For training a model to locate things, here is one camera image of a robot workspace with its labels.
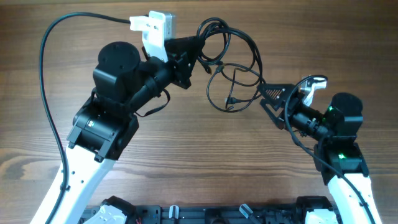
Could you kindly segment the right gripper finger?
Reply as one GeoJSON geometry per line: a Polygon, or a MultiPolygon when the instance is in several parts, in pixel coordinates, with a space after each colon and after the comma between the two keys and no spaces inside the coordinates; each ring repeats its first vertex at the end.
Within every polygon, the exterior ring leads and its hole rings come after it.
{"type": "Polygon", "coordinates": [[[294,86],[293,84],[262,83],[257,86],[257,89],[265,104],[270,105],[274,110],[278,110],[285,103],[294,86]]]}
{"type": "Polygon", "coordinates": [[[266,99],[262,99],[260,101],[260,105],[263,107],[264,111],[267,113],[271,121],[275,124],[275,126],[279,129],[284,129],[285,128],[285,120],[282,117],[282,113],[280,113],[278,116],[276,116],[274,113],[277,112],[279,108],[276,110],[274,109],[273,105],[270,103],[270,101],[266,99]]]}

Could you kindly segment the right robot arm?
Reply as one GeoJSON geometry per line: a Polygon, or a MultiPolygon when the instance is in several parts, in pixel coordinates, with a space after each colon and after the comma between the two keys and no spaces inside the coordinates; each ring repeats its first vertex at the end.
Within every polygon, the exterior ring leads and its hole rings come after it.
{"type": "Polygon", "coordinates": [[[356,138],[363,104],[350,93],[337,93],[321,113],[311,104],[327,81],[309,78],[293,84],[260,84],[261,106],[279,129],[313,157],[343,223],[380,223],[369,169],[356,138]]]}

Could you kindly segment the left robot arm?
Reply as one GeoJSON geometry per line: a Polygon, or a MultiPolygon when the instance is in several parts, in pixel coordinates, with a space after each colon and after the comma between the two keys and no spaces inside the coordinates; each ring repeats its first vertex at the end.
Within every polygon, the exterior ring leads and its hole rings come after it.
{"type": "Polygon", "coordinates": [[[95,87],[73,118],[62,149],[62,165],[32,223],[77,223],[95,189],[113,168],[139,128],[141,107],[167,93],[171,83],[190,87],[193,66],[205,45],[201,37],[170,39],[168,62],[142,61],[128,42],[101,49],[93,71],[95,87]]]}

